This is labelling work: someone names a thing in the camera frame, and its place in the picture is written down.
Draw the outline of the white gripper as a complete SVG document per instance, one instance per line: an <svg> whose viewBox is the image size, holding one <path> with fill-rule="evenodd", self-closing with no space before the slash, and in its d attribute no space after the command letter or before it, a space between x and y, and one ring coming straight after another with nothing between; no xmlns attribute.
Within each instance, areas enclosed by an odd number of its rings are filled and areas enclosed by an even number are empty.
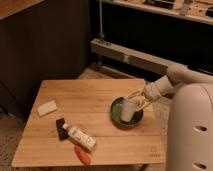
<svg viewBox="0 0 213 171"><path fill-rule="evenodd" d="M139 105L136 107L136 111L143 110L151 104L150 101L156 101L161 97L161 94L154 83L149 83L144 87L144 89L136 90L127 95L126 97L128 99L131 99L136 96L143 96L143 94L149 101L143 100L142 102L140 102Z"/></svg>

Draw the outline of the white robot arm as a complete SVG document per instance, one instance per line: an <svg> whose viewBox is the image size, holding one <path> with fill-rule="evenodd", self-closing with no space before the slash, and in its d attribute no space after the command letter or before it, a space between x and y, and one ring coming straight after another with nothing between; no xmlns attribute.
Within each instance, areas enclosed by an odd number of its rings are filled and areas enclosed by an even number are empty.
<svg viewBox="0 0 213 171"><path fill-rule="evenodd" d="M165 171L213 171L213 75L182 64L128 95L157 101L180 87L173 97L167 128Z"/></svg>

